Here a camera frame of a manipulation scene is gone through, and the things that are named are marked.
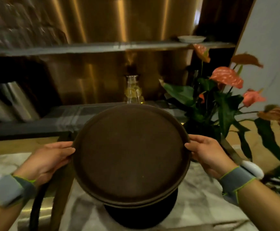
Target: anthurium plant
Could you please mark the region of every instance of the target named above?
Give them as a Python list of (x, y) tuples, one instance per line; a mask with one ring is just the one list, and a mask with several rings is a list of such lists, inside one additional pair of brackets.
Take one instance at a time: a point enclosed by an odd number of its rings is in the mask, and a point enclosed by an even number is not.
[[(209, 63), (208, 49), (201, 45), (193, 45), (197, 56), (204, 63)], [(271, 121), (277, 121), (280, 125), (280, 106), (267, 105), (263, 111), (242, 112), (241, 109), (250, 107), (256, 102), (266, 101), (261, 95), (262, 89), (255, 91), (247, 88), (243, 95), (233, 95), (233, 89), (243, 89), (244, 80), (240, 76), (244, 65), (254, 65), (263, 68), (259, 60), (250, 54), (238, 54), (232, 57), (235, 63), (233, 69), (228, 67), (218, 67), (212, 74), (203, 74), (202, 71), (194, 76), (190, 86), (177, 86), (168, 84), (161, 80), (161, 85), (169, 93), (171, 98), (169, 103), (184, 110), (188, 121), (184, 128), (189, 134), (209, 136), (220, 141), (221, 135), (227, 137), (230, 126), (234, 125), (238, 131), (241, 141), (241, 148), (245, 156), (252, 161), (252, 152), (245, 139), (245, 133), (250, 131), (241, 125), (241, 121), (236, 119), (237, 115), (244, 113), (257, 113), (258, 118), (254, 121), (258, 128), (258, 133), (262, 138), (262, 143), (280, 161), (280, 147), (275, 141), (274, 132), (271, 129)], [(218, 119), (212, 120), (215, 113)]]

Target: upper shelf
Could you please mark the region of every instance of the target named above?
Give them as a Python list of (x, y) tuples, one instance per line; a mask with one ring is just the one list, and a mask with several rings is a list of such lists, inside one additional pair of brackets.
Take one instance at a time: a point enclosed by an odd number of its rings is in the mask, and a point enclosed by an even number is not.
[[(235, 48), (234, 44), (225, 42), (203, 42), (200, 44), (210, 49)], [(15, 57), (48, 54), (104, 53), (133, 50), (163, 51), (175, 49), (188, 49), (189, 45), (190, 44), (188, 43), (173, 41), (71, 44), (60, 46), (36, 47), (30, 49), (2, 49), (0, 50), (0, 56)]]

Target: glass carafe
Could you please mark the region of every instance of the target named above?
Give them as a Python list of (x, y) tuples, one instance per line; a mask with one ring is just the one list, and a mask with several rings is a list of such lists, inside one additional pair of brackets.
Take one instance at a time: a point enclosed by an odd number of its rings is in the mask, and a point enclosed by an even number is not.
[(127, 75), (127, 87), (125, 90), (125, 101), (127, 104), (144, 104), (142, 89), (138, 85), (138, 75)]

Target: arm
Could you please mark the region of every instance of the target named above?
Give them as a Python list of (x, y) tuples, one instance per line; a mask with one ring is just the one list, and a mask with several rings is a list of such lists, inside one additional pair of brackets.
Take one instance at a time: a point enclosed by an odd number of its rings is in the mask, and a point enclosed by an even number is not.
[[(27, 180), (36, 180), (35, 186), (48, 182), (54, 172), (69, 162), (75, 152), (73, 142), (46, 144), (38, 149), (20, 166), (13, 175)], [(8, 231), (22, 210), (22, 203), (9, 208), (0, 207), (0, 231)]]
[[(219, 179), (237, 165), (226, 155), (219, 143), (208, 137), (189, 135), (185, 147), (204, 170)], [(238, 190), (240, 208), (260, 231), (280, 230), (280, 196), (258, 180)]]

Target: white plate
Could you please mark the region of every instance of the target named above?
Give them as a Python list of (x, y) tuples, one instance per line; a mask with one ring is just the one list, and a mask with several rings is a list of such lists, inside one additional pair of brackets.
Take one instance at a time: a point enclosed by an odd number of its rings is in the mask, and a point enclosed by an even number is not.
[(189, 43), (189, 44), (197, 44), (203, 42), (206, 37), (204, 36), (179, 36), (180, 42)]

